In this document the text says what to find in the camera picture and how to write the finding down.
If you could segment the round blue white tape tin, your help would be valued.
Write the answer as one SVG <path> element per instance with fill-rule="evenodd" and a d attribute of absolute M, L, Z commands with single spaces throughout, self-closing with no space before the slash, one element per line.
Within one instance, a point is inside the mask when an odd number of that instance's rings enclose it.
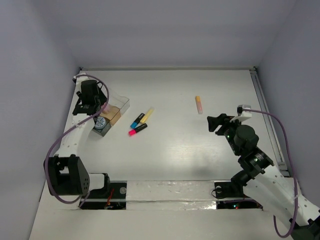
<path fill-rule="evenodd" d="M 107 126 L 107 120 L 106 120 L 104 117 L 99 116 L 99 117 L 96 119 L 94 128 L 95 128 L 96 130 L 102 131 L 106 126 Z"/>

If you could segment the orange pink highlighter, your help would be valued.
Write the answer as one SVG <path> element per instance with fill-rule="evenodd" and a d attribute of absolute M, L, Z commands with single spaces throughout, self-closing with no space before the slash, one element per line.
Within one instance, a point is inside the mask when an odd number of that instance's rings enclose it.
<path fill-rule="evenodd" d="M 195 97 L 196 108 L 199 115 L 203 114 L 202 102 L 200 96 Z"/>

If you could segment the blue black highlighter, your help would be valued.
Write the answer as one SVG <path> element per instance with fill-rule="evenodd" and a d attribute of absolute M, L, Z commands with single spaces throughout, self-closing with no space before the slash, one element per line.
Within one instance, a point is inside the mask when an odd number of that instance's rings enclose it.
<path fill-rule="evenodd" d="M 130 125 L 130 128 L 131 129 L 135 129 L 138 124 L 140 123 L 140 121 L 142 120 L 142 118 L 145 116 L 144 113 L 141 113 L 134 121 L 133 123 Z"/>

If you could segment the pink black highlighter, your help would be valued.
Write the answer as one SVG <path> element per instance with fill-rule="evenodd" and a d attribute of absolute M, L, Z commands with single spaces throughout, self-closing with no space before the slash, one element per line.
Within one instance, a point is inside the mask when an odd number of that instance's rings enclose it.
<path fill-rule="evenodd" d="M 130 137 L 131 137 L 131 136 L 134 136 L 136 133 L 144 130 L 144 129 L 147 128 L 147 127 L 148 127 L 148 125 L 147 125 L 146 123 L 143 123 L 143 124 L 137 126 L 136 128 L 133 128 L 132 130 L 130 130 L 130 131 L 128 132 L 128 135 L 129 135 Z"/>

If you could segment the yellow highlighter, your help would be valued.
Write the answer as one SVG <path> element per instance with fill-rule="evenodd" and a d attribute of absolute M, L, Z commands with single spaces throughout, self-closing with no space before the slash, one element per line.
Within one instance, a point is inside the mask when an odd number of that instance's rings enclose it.
<path fill-rule="evenodd" d="M 145 124 L 148 120 L 148 118 L 151 116 L 151 114 L 154 112 L 154 108 L 151 107 L 142 117 L 142 119 L 140 120 L 141 124 Z"/>

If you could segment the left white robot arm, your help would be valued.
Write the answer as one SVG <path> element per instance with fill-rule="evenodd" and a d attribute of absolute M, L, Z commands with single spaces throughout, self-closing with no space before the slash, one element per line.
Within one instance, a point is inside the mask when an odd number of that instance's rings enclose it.
<path fill-rule="evenodd" d="M 101 80 L 94 76 L 80 79 L 86 76 L 81 74 L 73 78 L 80 90 L 76 92 L 78 100 L 72 112 L 71 126 L 50 147 L 43 163 L 50 194 L 66 204 L 72 201 L 63 200 L 62 196 L 81 197 L 90 191 L 90 175 L 80 152 L 110 97 L 109 90 Z"/>

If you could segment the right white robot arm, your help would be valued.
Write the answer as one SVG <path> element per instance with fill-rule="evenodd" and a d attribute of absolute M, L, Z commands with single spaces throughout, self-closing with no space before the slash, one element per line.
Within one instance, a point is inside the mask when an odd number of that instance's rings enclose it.
<path fill-rule="evenodd" d="M 225 113 L 207 117 L 208 130 L 225 137 L 242 168 L 216 197 L 226 198 L 228 190 L 235 198 L 249 197 L 273 214 L 275 222 L 281 221 L 294 240 L 318 240 L 320 208 L 301 194 L 296 180 L 285 178 L 272 159 L 258 148 L 255 130 L 242 123 L 249 118 L 250 115 Z"/>

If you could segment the clear plastic organizer tray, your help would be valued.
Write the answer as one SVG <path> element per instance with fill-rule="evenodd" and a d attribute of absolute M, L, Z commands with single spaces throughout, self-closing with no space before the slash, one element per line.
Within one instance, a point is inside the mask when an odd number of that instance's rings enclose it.
<path fill-rule="evenodd" d="M 110 112 L 108 114 L 101 113 L 99 116 L 106 119 L 107 125 L 103 130 L 96 130 L 95 126 L 93 127 L 93 132 L 104 137 L 107 132 L 118 122 L 118 120 L 125 114 L 125 112 L 130 107 L 130 99 L 117 94 L 112 89 L 109 90 L 109 101 Z"/>

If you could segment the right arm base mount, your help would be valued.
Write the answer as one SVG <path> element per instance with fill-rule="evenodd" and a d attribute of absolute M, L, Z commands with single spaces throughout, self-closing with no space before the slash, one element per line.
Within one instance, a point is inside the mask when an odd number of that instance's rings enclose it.
<path fill-rule="evenodd" d="M 216 199 L 218 210 L 263 209 L 261 204 L 244 194 L 242 186 L 231 181 L 215 182 L 211 195 Z"/>

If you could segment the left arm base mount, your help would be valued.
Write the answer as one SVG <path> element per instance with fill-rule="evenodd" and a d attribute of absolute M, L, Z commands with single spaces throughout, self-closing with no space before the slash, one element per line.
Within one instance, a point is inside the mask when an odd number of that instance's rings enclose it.
<path fill-rule="evenodd" d="M 87 199 L 82 197 L 79 208 L 82 210 L 125 210 L 127 181 L 111 181 L 107 188 L 94 189 Z"/>

